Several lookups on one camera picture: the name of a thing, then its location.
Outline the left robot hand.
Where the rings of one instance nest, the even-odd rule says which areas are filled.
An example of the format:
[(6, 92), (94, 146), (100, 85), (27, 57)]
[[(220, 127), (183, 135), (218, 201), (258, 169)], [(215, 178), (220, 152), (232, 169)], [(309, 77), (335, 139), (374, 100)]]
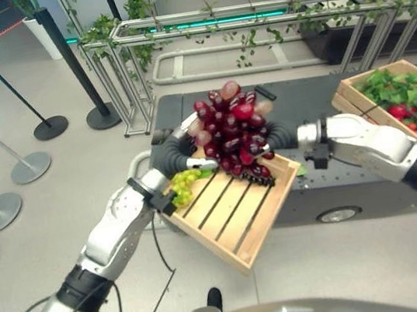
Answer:
[(217, 161), (213, 158), (193, 157), (197, 146), (188, 130), (196, 119), (197, 115), (193, 112), (153, 150), (151, 167), (159, 170), (169, 180), (186, 170), (212, 170), (218, 167)]

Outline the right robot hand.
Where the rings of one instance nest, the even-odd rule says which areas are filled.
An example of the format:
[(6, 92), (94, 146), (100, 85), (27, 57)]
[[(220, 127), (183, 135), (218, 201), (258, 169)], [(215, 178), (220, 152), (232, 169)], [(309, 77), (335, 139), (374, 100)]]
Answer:
[(297, 139), (297, 126), (293, 124), (267, 122), (262, 130), (265, 139), (264, 145), (252, 154), (253, 158), (262, 157), (264, 154), (275, 150), (295, 150), (299, 148)]

